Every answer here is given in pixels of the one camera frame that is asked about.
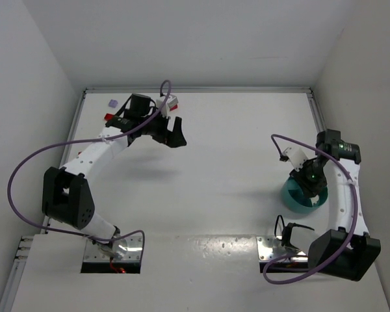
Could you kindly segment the lilac lego brick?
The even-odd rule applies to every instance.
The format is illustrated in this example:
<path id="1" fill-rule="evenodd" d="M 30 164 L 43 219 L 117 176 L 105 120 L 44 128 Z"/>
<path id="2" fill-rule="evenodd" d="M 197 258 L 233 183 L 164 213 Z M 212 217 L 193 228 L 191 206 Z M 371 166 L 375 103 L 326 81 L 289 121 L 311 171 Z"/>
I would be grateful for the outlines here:
<path id="1" fill-rule="evenodd" d="M 108 104 L 108 106 L 109 106 L 109 107 L 112 107 L 112 108 L 116 108 L 117 105 L 118 105 L 118 101 L 115 100 L 115 99 L 110 100 L 110 101 L 109 101 L 109 104 Z"/>

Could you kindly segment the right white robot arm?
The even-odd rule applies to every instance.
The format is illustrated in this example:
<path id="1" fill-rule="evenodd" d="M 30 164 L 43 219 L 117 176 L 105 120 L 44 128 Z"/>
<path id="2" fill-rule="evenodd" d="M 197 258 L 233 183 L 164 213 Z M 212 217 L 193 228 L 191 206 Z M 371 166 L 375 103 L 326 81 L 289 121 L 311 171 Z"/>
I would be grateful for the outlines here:
<path id="1" fill-rule="evenodd" d="M 315 157 L 308 158 L 305 147 L 295 143 L 279 151 L 279 159 L 292 164 L 282 198 L 291 211 L 305 215 L 327 205 L 328 227 L 319 234 L 311 226 L 290 222 L 283 228 L 281 245 L 305 253 L 310 270 L 359 281 L 381 251 L 380 241 L 371 237 L 363 218 L 360 147 L 332 129 L 317 135 Z"/>

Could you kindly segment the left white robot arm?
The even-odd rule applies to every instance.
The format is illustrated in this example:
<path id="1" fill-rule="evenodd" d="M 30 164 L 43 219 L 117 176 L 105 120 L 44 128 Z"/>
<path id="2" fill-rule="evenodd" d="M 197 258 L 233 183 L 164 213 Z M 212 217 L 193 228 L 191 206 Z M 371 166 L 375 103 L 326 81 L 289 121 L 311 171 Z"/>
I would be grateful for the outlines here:
<path id="1" fill-rule="evenodd" d="M 168 129 L 168 112 L 177 108 L 175 95 L 156 99 L 131 94 L 121 109 L 106 122 L 97 142 L 91 143 L 76 158 L 60 168 L 51 167 L 44 174 L 42 212 L 86 235 L 102 253 L 121 258 L 125 239 L 120 230 L 96 213 L 90 190 L 91 182 L 118 154 L 137 138 L 150 136 L 169 148 L 186 146 L 180 117 Z"/>

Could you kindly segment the beige lego brick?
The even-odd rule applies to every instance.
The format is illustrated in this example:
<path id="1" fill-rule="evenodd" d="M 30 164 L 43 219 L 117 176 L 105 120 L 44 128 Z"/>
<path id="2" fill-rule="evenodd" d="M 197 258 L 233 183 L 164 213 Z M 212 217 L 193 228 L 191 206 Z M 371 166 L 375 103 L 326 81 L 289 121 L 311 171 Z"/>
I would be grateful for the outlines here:
<path id="1" fill-rule="evenodd" d="M 313 207 L 320 205 L 320 198 L 319 195 L 316 195 L 315 197 L 311 198 L 311 203 Z"/>

